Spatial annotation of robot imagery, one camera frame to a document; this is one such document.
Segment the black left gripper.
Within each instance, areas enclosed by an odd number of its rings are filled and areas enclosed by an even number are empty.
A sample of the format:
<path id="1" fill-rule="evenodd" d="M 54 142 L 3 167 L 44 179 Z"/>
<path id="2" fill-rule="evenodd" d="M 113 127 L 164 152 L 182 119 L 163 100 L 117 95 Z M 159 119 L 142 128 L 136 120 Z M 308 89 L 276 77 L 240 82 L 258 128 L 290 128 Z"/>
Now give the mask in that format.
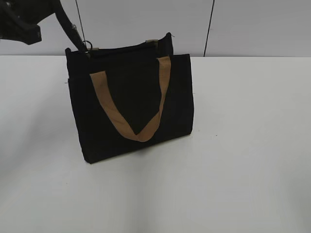
<path id="1" fill-rule="evenodd" d="M 32 45 L 42 41 L 39 22 L 54 14 L 52 0 L 2 0 L 0 2 L 0 38 Z M 56 5 L 56 18 L 76 47 L 77 53 L 90 58 L 89 50 L 71 23 L 61 4 Z"/>

